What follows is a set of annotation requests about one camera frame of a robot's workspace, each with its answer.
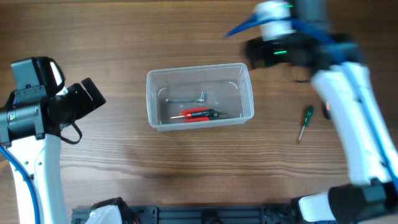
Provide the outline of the orange black needle-nose pliers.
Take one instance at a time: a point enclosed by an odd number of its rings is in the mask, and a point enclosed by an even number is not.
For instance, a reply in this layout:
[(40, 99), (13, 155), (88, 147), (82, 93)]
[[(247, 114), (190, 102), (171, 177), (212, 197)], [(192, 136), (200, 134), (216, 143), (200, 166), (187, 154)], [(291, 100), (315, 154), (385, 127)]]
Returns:
[(322, 103), (322, 113), (325, 119), (331, 120), (330, 116), (330, 103), (327, 101), (326, 103)]

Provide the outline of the black red screwdriver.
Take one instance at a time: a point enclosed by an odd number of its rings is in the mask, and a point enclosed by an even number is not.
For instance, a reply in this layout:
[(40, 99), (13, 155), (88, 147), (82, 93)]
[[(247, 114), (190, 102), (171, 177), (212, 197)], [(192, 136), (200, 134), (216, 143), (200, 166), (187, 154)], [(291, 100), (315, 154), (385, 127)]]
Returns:
[(186, 118), (186, 119), (193, 119), (193, 118), (202, 118), (202, 117), (210, 117), (216, 113), (214, 109), (210, 108), (195, 108), (195, 109), (188, 109), (183, 110), (180, 112), (178, 116), (173, 116), (171, 119), (177, 118)]

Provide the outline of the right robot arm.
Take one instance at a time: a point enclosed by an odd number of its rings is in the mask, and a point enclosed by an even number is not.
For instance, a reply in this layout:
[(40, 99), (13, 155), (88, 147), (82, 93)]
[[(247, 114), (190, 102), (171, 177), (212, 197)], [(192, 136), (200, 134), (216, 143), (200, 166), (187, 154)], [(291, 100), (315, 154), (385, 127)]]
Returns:
[(331, 32), (325, 1), (262, 2), (232, 34), (252, 27), (261, 36), (246, 42), (250, 63), (289, 63), (310, 72), (348, 164), (349, 184), (293, 199), (289, 221), (359, 223), (397, 213), (397, 150), (357, 42)]

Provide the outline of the green handled screwdriver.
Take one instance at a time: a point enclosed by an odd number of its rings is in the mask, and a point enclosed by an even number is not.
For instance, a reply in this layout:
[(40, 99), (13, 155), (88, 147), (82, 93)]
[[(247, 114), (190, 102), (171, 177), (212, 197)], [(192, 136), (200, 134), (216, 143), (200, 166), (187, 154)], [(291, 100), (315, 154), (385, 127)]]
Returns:
[(300, 131), (299, 136), (297, 138), (296, 144), (300, 144), (300, 142), (302, 140), (303, 133), (305, 131), (305, 128), (308, 126), (308, 124), (310, 122), (310, 119), (311, 119), (311, 117), (313, 115), (313, 110), (314, 110), (313, 105), (309, 105), (307, 107), (307, 110), (306, 110), (306, 113), (305, 113), (305, 117), (304, 117), (303, 123), (302, 123), (302, 128), (301, 128), (301, 131)]

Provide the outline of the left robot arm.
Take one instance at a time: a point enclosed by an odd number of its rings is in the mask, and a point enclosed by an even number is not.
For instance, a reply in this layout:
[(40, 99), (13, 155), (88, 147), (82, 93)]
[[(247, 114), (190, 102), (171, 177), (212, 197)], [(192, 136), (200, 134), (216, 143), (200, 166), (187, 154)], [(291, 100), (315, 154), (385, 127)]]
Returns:
[(65, 87), (50, 57), (11, 64), (16, 89), (1, 108), (1, 154), (13, 169), (20, 223), (68, 223), (60, 175), (62, 136), (76, 121), (106, 103), (90, 78)]

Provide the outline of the silver socket wrench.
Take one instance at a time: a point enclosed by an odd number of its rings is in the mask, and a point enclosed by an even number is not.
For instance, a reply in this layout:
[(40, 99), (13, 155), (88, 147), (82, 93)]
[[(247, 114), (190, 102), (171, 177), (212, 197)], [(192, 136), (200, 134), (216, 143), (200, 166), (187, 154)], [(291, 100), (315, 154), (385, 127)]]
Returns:
[(204, 103), (206, 93), (203, 91), (198, 99), (166, 99), (166, 103)]

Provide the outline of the clear plastic storage container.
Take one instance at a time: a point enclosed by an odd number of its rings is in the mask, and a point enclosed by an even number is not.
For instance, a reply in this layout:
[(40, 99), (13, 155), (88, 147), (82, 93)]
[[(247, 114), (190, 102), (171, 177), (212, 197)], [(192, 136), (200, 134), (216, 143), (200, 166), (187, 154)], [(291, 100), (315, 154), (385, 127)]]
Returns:
[[(204, 103), (166, 103), (166, 99), (198, 99)], [(254, 116), (249, 71), (244, 63), (203, 65), (152, 70), (147, 74), (146, 103), (149, 124), (158, 131), (211, 128), (244, 124)], [(184, 123), (171, 119), (181, 111), (211, 108), (233, 118)]]

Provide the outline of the red handled snips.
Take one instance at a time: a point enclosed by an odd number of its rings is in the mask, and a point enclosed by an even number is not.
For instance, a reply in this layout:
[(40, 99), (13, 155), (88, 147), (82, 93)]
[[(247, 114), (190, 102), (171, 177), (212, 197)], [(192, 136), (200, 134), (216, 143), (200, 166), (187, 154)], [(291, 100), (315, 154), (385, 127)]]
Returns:
[(233, 118), (230, 114), (219, 112), (211, 108), (194, 108), (183, 110), (180, 114), (173, 119), (184, 118), (184, 123), (212, 121), (217, 119), (230, 119)]

